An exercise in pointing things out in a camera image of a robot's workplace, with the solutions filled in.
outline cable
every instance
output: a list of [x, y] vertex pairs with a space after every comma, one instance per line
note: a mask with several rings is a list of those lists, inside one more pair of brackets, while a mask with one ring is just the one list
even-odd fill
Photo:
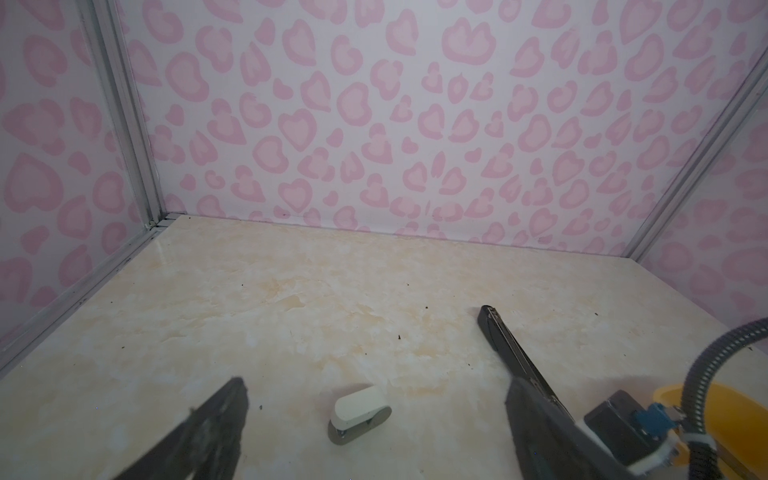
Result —
[[[747, 323], [724, 333], [712, 342], [688, 370], [683, 384], [682, 404], [686, 416], [686, 432], [706, 435], [704, 405], [707, 392], [717, 370], [736, 352], [752, 343], [768, 338], [768, 317]], [[717, 452], [707, 442], [691, 441], [689, 480], [714, 480], [722, 478], [717, 467]]]

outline metal frame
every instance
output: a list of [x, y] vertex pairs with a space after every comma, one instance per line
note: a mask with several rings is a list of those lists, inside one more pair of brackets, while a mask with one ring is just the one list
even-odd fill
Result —
[[85, 37], [94, 57], [104, 96], [134, 188], [141, 219], [152, 228], [166, 214], [152, 161], [147, 126], [131, 76], [120, 18], [113, 0], [77, 0]]
[[631, 258], [638, 263], [645, 258], [686, 200], [707, 177], [723, 149], [739, 133], [766, 90], [768, 90], [768, 49], [747, 75], [710, 131], [704, 135], [690, 160], [661, 196], [656, 207], [632, 237], [621, 256]]
[[27, 329], [2, 351], [0, 351], [0, 379], [18, 365], [32, 350], [45, 340], [69, 318], [80, 305], [91, 298], [110, 278], [131, 261], [155, 237], [163, 233], [167, 225], [180, 214], [168, 215], [157, 226], [139, 233], [116, 253], [109, 256], [90, 275], [80, 279], [69, 290], [60, 295], [51, 305], [45, 307], [26, 322]]

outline yellow plastic bowl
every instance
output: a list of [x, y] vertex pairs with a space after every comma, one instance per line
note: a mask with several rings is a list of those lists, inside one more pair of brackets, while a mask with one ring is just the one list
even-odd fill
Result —
[[[683, 384], [665, 386], [654, 392], [654, 401], [664, 406], [680, 406]], [[757, 478], [768, 479], [768, 409], [729, 386], [713, 383], [704, 407], [704, 425], [726, 450]], [[679, 444], [675, 465], [686, 465], [688, 447]], [[729, 480], [741, 480], [722, 459], [720, 470]]]

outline pink leopard print wallpaper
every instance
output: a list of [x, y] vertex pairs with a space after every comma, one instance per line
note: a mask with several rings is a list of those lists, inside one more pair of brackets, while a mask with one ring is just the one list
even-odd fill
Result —
[[0, 0], [0, 348], [142, 230], [74, 2]]
[[643, 266], [728, 326], [768, 315], [768, 99]]
[[766, 2], [586, 3], [123, 1], [167, 206], [618, 255]]

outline beige marble surface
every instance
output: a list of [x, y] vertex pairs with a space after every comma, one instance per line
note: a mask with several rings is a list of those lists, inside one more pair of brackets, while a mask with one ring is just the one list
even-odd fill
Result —
[[[0, 381], [0, 478], [110, 478], [231, 376], [237, 478], [520, 478], [484, 303], [574, 416], [649, 402], [724, 331], [625, 259], [182, 217]], [[767, 367], [718, 379], [768, 403]], [[363, 383], [393, 414], [336, 446]]]

